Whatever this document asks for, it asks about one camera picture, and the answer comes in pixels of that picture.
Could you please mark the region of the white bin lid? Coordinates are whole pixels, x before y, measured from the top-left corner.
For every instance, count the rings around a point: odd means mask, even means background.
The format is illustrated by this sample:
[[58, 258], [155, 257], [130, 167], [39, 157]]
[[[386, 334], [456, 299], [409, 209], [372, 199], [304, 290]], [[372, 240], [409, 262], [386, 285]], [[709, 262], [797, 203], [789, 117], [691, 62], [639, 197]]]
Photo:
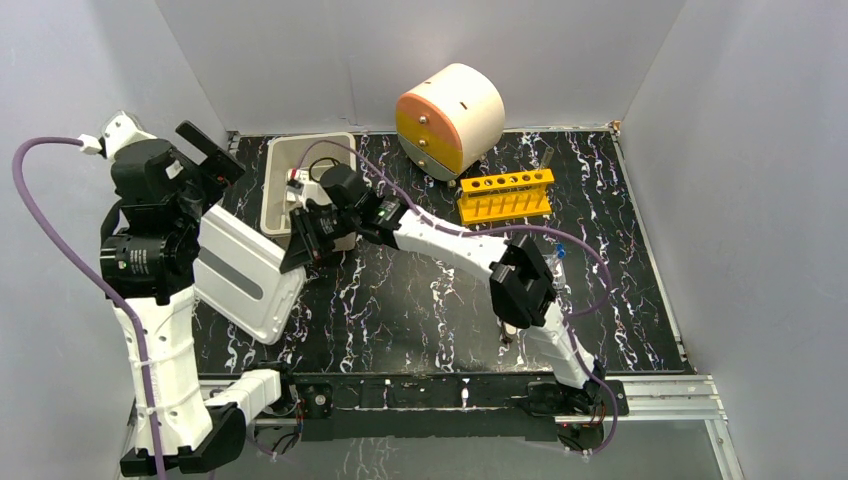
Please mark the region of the white bin lid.
[[306, 284], [305, 269], [283, 273], [284, 249], [220, 205], [203, 215], [199, 245], [198, 298], [256, 341], [278, 342]]

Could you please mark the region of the black ring clamp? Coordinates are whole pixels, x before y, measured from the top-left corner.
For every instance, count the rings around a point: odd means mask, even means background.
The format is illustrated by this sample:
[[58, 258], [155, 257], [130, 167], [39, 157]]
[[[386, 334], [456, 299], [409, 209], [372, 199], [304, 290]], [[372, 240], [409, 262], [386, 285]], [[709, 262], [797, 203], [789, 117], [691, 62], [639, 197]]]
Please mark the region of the black ring clamp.
[[318, 158], [318, 159], [314, 160], [313, 162], [311, 162], [309, 164], [308, 172], [312, 173], [314, 168], [319, 164], [329, 164], [331, 166], [336, 166], [336, 165], [340, 164], [340, 161], [336, 158], [329, 157], [329, 156]]

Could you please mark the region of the glass test tube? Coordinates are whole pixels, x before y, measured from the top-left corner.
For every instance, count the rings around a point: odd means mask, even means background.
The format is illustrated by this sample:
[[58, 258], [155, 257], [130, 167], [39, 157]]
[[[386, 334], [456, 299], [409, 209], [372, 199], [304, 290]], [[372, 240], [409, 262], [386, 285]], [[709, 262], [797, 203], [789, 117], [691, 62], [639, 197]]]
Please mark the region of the glass test tube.
[[554, 153], [555, 153], [555, 149], [553, 147], [548, 146], [548, 147], [545, 148], [543, 155], [539, 160], [539, 169], [540, 170], [544, 170], [544, 169], [549, 168], [551, 161], [552, 161], [552, 158], [554, 156]]

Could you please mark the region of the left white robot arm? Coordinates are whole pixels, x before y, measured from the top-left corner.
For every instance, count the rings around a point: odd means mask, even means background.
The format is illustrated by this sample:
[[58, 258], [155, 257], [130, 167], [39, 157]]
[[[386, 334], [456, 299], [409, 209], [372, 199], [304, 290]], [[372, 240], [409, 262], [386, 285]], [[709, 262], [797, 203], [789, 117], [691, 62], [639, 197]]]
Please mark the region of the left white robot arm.
[[286, 416], [299, 400], [284, 368], [266, 362], [211, 398], [201, 393], [192, 332], [201, 220], [245, 169], [193, 123], [177, 133], [203, 153], [201, 162], [126, 112], [100, 137], [118, 197], [101, 230], [100, 270], [137, 401], [135, 444], [119, 463], [126, 476], [211, 473], [240, 456], [265, 408]]

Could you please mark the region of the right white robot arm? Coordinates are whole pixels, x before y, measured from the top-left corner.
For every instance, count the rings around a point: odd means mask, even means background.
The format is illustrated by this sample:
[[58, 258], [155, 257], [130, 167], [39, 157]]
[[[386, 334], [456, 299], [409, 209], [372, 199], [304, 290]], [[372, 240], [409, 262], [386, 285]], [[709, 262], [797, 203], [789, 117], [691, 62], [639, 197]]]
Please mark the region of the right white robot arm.
[[347, 165], [330, 167], [317, 181], [291, 170], [286, 192], [296, 204], [288, 213], [291, 238], [281, 272], [322, 261], [350, 234], [445, 262], [487, 283], [493, 312], [535, 343], [571, 411], [587, 414], [601, 403], [602, 369], [568, 327], [553, 273], [528, 235], [462, 229], [404, 197], [379, 195]]

